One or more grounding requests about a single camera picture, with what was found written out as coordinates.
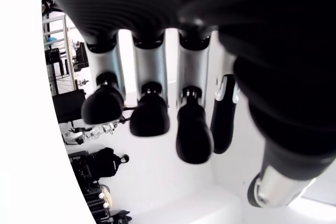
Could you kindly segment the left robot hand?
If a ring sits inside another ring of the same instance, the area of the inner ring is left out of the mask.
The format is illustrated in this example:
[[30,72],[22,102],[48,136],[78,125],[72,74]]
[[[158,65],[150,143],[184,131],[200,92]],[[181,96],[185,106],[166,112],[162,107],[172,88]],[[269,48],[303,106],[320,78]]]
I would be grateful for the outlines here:
[[165,31],[178,32],[176,151],[202,164],[232,141],[238,93],[265,138],[254,207],[291,204],[335,160],[335,0],[56,0],[85,41],[94,93],[87,124],[119,119],[118,32],[131,32],[135,136],[170,127]]

